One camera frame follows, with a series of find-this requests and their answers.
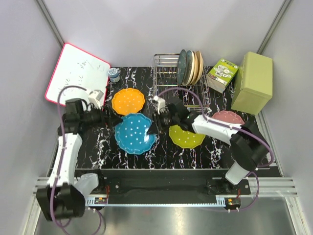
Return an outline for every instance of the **metal floor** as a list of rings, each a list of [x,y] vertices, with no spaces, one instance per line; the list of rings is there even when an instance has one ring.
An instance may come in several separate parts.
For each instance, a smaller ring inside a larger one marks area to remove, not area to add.
[[[243,206],[251,199],[243,198]],[[106,235],[295,235],[284,198],[259,198],[243,212],[212,212],[203,208],[107,207]],[[97,214],[87,211],[74,219],[67,231],[71,235],[90,235],[99,225]],[[103,234],[102,225],[99,235]],[[38,220],[36,235],[63,235],[61,229]]]

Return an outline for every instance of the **metal wire rack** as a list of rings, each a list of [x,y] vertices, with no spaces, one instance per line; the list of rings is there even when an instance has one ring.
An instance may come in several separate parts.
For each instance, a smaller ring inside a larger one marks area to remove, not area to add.
[[[177,87],[176,76],[177,76],[177,63],[179,53],[163,53],[154,55],[154,95],[158,95],[162,91]],[[209,86],[205,77],[206,69],[203,69],[203,73],[199,82],[194,86],[186,86],[185,88],[196,93],[204,109],[207,109],[211,103]],[[190,111],[200,111],[199,102],[188,92],[185,91],[169,91],[163,95],[163,98],[168,99],[173,96],[178,96],[184,102],[184,105]]]

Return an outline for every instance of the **green box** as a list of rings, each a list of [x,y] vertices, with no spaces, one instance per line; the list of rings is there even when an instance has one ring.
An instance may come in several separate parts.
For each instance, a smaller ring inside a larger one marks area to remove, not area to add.
[[[232,78],[238,71],[238,66],[225,60],[220,59],[218,63],[207,74],[209,87],[223,93]]]
[[[231,109],[257,115],[273,96],[273,60],[248,52],[235,80]]]

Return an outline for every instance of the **green and white box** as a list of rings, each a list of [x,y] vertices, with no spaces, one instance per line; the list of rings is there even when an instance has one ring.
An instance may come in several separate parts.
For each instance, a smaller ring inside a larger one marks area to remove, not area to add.
[[[211,69],[206,75],[209,87],[223,93],[237,71],[237,65],[223,58],[220,59],[213,69]]]

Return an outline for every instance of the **marble tabletop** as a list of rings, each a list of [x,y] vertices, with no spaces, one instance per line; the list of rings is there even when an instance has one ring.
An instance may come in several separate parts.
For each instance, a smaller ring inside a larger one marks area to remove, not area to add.
[[[155,112],[152,98],[154,97],[154,68],[133,67],[119,68],[121,80],[109,84],[106,103],[111,105],[115,93],[124,88],[135,88],[145,96],[145,105],[141,111],[151,118]],[[210,117],[221,110],[231,110],[233,83],[223,94],[209,89],[205,95],[210,99],[210,107],[205,110]],[[253,115],[237,112],[244,121],[252,120]],[[175,145],[166,133],[157,136],[151,150],[141,155],[127,154],[120,149],[114,137],[114,131],[107,128],[93,128],[83,136],[83,144],[77,158],[77,169],[120,168],[120,169],[189,169],[189,168],[229,168],[233,164],[230,146],[205,137],[203,143],[194,149],[182,149]]]

